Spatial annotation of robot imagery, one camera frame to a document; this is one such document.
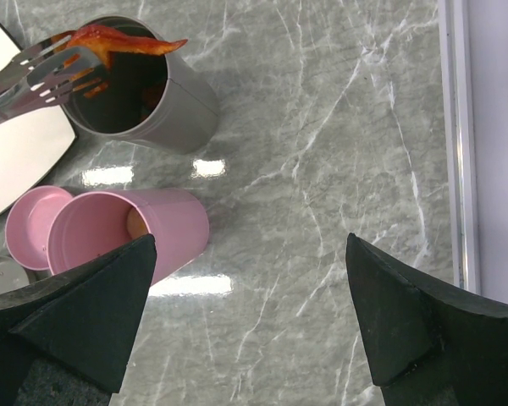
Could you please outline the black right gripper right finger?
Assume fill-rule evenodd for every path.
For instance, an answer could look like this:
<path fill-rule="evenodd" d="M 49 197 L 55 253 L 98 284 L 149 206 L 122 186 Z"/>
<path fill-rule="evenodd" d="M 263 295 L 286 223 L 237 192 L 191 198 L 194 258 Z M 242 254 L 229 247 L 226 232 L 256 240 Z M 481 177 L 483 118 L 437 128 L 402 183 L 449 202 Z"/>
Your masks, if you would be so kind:
<path fill-rule="evenodd" d="M 345 262 L 373 385 L 387 405 L 508 405 L 508 304 L 351 233 Z"/>

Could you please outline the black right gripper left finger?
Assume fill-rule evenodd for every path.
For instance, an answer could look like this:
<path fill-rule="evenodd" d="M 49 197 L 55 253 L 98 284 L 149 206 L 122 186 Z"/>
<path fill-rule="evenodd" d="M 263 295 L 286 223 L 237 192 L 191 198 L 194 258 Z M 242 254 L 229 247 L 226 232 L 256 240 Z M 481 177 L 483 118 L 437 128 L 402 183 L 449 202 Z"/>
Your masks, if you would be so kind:
<path fill-rule="evenodd" d="M 0 405 L 107 405 L 119 392 L 155 271 L 147 234 L 0 294 Z"/>

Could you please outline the pink round lid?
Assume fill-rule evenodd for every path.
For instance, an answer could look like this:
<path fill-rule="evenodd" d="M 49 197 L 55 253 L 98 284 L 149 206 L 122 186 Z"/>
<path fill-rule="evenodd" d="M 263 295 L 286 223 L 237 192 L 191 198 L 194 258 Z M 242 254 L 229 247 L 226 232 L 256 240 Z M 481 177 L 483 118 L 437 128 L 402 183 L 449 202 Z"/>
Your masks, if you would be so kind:
<path fill-rule="evenodd" d="M 39 186 L 23 194 L 12 206 L 5 225 L 9 254 L 24 268 L 49 268 L 47 239 L 56 215 L 74 196 L 58 186 Z"/>

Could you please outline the breaded orange nugget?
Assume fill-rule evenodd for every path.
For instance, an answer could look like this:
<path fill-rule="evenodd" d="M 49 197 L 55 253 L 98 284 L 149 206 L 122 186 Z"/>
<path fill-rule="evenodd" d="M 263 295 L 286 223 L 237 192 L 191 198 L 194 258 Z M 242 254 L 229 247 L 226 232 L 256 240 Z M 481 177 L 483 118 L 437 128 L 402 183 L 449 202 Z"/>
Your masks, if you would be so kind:
<path fill-rule="evenodd" d="M 146 222 L 135 207 L 132 207 L 127 214 L 126 231 L 132 239 L 149 234 Z"/>

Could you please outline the steel food tongs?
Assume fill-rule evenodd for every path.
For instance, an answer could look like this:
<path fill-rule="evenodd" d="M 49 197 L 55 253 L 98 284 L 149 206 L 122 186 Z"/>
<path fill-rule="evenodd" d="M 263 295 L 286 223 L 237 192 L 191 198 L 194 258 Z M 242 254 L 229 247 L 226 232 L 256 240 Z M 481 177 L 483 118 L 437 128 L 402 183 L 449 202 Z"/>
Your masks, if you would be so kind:
<path fill-rule="evenodd" d="M 66 103 L 86 94 L 108 77 L 89 48 L 68 47 L 72 30 L 51 36 L 16 54 L 0 70 L 0 124 L 28 112 Z"/>

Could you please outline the orange chicken wing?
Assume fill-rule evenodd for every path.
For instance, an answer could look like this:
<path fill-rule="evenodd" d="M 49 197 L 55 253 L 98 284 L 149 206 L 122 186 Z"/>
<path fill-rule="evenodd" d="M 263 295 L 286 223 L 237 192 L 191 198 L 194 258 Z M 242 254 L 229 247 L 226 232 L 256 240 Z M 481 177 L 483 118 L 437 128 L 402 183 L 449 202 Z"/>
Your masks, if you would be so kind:
<path fill-rule="evenodd" d="M 134 36 L 106 25 L 90 24 L 78 30 L 67 30 L 51 37 L 60 52 L 69 47 L 86 47 L 94 52 L 104 65 L 108 76 L 77 85 L 74 90 L 86 98 L 103 92 L 133 90 L 144 80 L 142 73 L 147 63 L 158 63 L 163 55 L 174 52 L 187 44 L 186 39 L 164 41 L 150 36 Z"/>

